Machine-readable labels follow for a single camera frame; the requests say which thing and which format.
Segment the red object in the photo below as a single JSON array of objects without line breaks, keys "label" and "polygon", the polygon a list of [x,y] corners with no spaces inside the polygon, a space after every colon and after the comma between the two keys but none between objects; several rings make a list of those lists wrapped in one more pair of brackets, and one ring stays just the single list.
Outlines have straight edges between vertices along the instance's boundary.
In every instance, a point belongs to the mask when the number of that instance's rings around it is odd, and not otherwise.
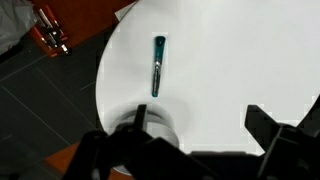
[{"label": "red object", "polygon": [[52,11],[51,11],[51,8],[50,8],[48,5],[45,5],[45,8],[46,8],[47,13],[48,13],[48,15],[50,16],[50,18],[51,18],[53,21],[57,21],[56,17],[54,16],[54,14],[53,14]]},{"label": "red object", "polygon": [[[64,43],[67,47],[73,48],[98,33],[110,30],[118,24],[118,20],[114,13],[121,8],[131,4],[135,0],[108,0],[108,1],[66,1],[66,0],[31,0],[35,4],[35,11],[42,8],[46,14],[46,5],[48,5],[54,16],[57,18],[59,25],[62,27],[64,34],[68,36],[68,40]],[[37,43],[43,50],[51,55],[58,49],[48,49],[47,45],[39,39],[35,31],[30,31]]]},{"label": "red object", "polygon": [[67,36],[65,36],[65,37],[61,38],[61,40],[62,40],[62,41],[66,41],[67,39],[68,39],[68,37],[67,37]]},{"label": "red object", "polygon": [[43,39],[43,36],[42,36],[42,34],[40,33],[40,31],[39,31],[39,29],[37,28],[37,26],[34,26],[33,29],[34,29],[34,32],[36,33],[36,35],[42,40],[42,39]]},{"label": "red object", "polygon": [[53,53],[50,55],[50,57],[56,57],[56,56],[58,56],[58,53]]}]

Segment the floor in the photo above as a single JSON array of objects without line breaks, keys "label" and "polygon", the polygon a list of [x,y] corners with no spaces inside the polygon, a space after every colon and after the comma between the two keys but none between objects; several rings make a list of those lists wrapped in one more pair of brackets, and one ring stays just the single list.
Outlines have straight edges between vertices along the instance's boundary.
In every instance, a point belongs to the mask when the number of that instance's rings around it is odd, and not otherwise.
[{"label": "floor", "polygon": [[0,59],[0,180],[59,179],[43,159],[100,128],[95,104],[99,61],[112,29],[48,57],[26,35],[22,51]]}]

